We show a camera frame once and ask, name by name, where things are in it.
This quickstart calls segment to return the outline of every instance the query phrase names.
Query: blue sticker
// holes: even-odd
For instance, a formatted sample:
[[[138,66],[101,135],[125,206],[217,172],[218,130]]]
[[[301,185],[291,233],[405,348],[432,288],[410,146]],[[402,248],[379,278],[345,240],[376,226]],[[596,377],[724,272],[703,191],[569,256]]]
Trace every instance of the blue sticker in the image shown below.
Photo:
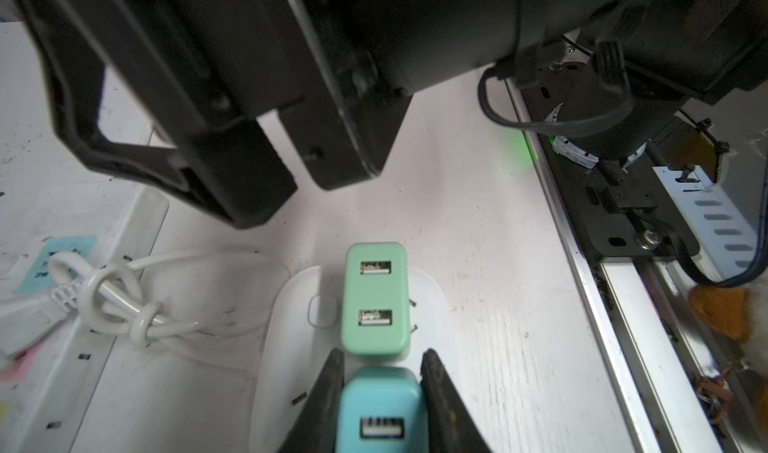
[[[37,293],[42,289],[50,289],[56,286],[56,282],[48,272],[48,260],[60,251],[72,251],[88,258],[96,244],[96,237],[69,237],[52,238],[42,250],[38,258],[27,272],[24,281],[18,287],[18,292],[28,295]]]

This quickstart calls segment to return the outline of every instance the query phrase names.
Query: white cable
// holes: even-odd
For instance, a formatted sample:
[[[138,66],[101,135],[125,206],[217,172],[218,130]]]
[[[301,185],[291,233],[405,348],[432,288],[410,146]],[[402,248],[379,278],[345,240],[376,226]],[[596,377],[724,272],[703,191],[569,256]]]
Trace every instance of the white cable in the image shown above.
[[[93,331],[109,335],[128,333],[131,344],[136,348],[146,348],[152,341],[157,340],[178,355],[210,365],[250,372],[242,366],[206,357],[179,336],[190,333],[225,337],[244,335],[264,327],[270,317],[269,311],[264,311],[262,315],[247,323],[233,322],[225,313],[195,321],[176,321],[158,314],[162,308],[160,302],[150,301],[144,304],[144,296],[134,275],[136,270],[160,263],[213,255],[266,256],[283,266],[288,276],[291,276],[290,269],[282,261],[253,249],[186,249],[135,259],[125,265],[108,263],[101,268],[91,265],[77,253],[59,252],[48,261],[51,277],[59,283],[59,287],[52,292],[52,298],[66,311],[76,305],[83,323]],[[77,279],[72,278],[70,270],[78,275]],[[115,284],[116,280],[122,282],[127,292]],[[96,303],[97,292],[106,300],[101,307]],[[105,314],[126,321],[118,322]]]

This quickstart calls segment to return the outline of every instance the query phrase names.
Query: blue usb charger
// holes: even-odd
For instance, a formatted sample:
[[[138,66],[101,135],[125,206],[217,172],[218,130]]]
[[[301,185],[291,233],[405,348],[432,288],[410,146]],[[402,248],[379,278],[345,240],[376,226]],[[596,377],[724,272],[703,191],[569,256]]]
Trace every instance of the blue usb charger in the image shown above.
[[[408,369],[366,366],[341,393],[336,453],[427,453],[427,409]]]

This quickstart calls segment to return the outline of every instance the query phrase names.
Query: green usb charger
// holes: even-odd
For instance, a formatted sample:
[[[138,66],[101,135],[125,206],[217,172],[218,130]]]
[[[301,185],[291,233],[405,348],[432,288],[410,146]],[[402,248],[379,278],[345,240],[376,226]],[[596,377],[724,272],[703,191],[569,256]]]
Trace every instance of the green usb charger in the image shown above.
[[[346,252],[341,342],[359,356],[408,352],[408,257],[400,243],[358,243]]]

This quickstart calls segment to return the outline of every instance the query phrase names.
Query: white table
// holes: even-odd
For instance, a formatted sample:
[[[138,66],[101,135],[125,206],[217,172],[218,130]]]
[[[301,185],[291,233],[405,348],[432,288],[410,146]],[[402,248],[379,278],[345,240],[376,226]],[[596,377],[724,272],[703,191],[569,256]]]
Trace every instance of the white table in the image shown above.
[[[526,143],[482,116],[478,79],[470,72],[417,94],[383,175],[330,192],[312,182],[276,115],[263,116],[298,192],[268,224],[245,231],[171,200],[153,253],[266,248],[295,273],[342,263],[353,243],[398,241],[448,297],[457,387],[491,449],[630,451]],[[509,113],[499,86],[491,85],[492,100]],[[255,303],[269,305],[285,276],[244,268],[172,266],[147,272],[142,284],[180,310],[248,285],[260,292]],[[257,360],[263,340],[253,333],[221,349]],[[118,338],[72,451],[245,451],[253,392],[244,375]]]

